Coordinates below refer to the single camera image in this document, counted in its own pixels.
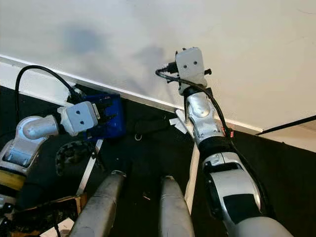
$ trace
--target wall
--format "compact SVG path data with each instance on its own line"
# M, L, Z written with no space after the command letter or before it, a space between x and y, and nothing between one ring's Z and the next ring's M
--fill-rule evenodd
M315 115L315 22L314 0L0 0L0 54L182 106L154 71L198 46L226 117L265 129Z

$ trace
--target cable connector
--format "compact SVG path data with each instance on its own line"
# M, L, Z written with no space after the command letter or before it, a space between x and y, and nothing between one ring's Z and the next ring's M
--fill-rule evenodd
M168 63L168 66L166 67L166 71L173 74L173 73L178 73L178 67L176 62Z

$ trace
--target black wire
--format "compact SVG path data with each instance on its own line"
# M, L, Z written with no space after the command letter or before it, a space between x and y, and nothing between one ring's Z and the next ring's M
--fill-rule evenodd
M217 101L215 100L215 98L213 97L213 95L211 94L211 92L208 91L205 87L203 87L203 86L201 86L199 84L195 84L194 82L191 82L191 81L188 81L188 80L184 80L184 79L181 79L181 78L171 77L171 76L168 76L168 75L162 73L162 72L165 72L165 71L166 71L166 68L158 69L158 70L156 70L156 75L159 76L159 77L167 79L168 82L177 81L177 82L180 82L180 83L184 83L184 84L190 85L190 86L192 86L192 87L204 92L207 95L207 97L211 100L214 108L217 111L218 117L220 118L220 120L222 122L224 131L225 131L225 136L231 142L231 147L238 154L241 162L245 166L246 170L248 170L248 173L250 174L250 176L252 177L252 179L254 180L254 182L258 186L260 197L262 198L262 201L264 203L264 208L262 208L262 209L265 210L267 216L270 216L270 217L275 219L276 218L276 214L274 212L274 209L273 209L272 205L270 204L270 201L269 201L269 198L268 198L265 186L262 184L262 182L257 177L257 175L254 172L254 169L252 168L252 166L249 163L249 161L245 158L245 156L237 149L237 147L233 143L233 141L232 141L232 139L230 137L230 133L231 133L232 129L227 127L224 115L222 113L222 110L219 107L219 105L218 105Z
M26 66L26 67L21 69L21 71L19 72L19 74L18 74L18 76L16 78L16 82L15 82L15 122L16 122L16 125L20 121L20 119L19 119L19 111L20 111L20 108L19 108L19 87L20 87L20 81L21 81L22 75L25 73L25 71L27 71L29 69L40 69L40 70L46 71L49 74L53 75L61 83L63 83L64 86L66 86L68 88L69 93L71 95L71 98L74 100L75 103L78 103L78 102L81 101L80 97L77 95L75 90L64 79L62 79L61 76L59 76L57 73L53 72L51 69L48 69L46 67L39 66L39 65Z
M57 237L61 237L60 232L59 232L59 228L58 228L58 224L54 224L54 228L55 228L55 231L57 232Z

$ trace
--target black floor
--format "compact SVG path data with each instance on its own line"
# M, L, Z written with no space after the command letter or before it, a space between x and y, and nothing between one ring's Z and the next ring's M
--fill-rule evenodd
M128 133L121 139L105 142L101 149L108 170L124 159L132 161L132 172L118 202L111 236L157 236L159 178L172 174L182 191L185 190L193 142L189 135L183 135L174 127L135 141L133 130L137 121L168 119L175 115L128 100L123 100L123 105ZM21 96L21 118L56 107ZM0 134L15 129L14 118L13 91L1 87ZM13 136L14 133L2 136L0 148ZM58 177L54 159L60 146L77 139L60 135L43 144L39 160L21 192L20 205L32 205L76 193L88 160L68 168L63 177ZM277 219L294 236L316 236L316 154L239 132L235 133L235 144L266 186ZM93 193L105 177L106 173L95 167L87 184L88 194ZM201 172L197 177L192 219L197 237L226 236L222 223L208 215Z

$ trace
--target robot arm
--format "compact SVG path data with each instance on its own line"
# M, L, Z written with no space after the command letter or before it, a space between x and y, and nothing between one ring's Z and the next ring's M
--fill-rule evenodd
M178 73L179 77L163 72ZM176 53L175 62L156 74L179 82L186 122L193 126L193 139L200 151L211 215L224 222L231 236L292 236L276 220L261 213L257 184L232 146L225 122L223 132L214 119L217 103L211 91L207 92L206 72L210 70L204 71L201 50L193 47Z
M95 109L90 102L85 101L58 108L59 122L58 118L48 115L44 118L30 116L18 123L15 138L7 142L0 152L0 210L5 205L12 206L15 203L15 196L35 163L42 143L50 136L58 135L60 129L76 136L96 126L98 120Z

